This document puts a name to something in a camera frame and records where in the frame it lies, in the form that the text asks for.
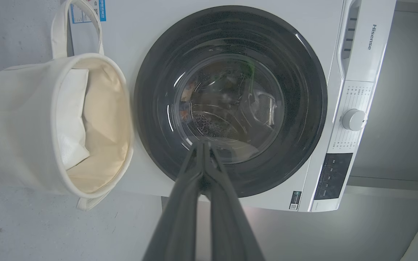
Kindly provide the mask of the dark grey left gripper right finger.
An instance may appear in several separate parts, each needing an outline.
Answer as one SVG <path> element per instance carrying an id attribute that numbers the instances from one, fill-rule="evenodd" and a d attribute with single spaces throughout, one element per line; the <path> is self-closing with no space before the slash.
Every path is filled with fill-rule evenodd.
<path id="1" fill-rule="evenodd" d="M 211 144 L 204 142 L 206 197 L 211 202 L 211 249 L 214 261 L 264 261 L 224 164 Z"/>

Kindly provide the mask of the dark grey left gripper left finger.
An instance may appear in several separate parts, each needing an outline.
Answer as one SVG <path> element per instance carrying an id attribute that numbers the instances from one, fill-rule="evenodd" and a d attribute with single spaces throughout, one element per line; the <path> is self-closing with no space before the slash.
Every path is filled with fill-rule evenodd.
<path id="1" fill-rule="evenodd" d="M 194 261 L 196 210 L 201 195 L 204 144 L 189 150 L 144 255 L 144 261 Z"/>

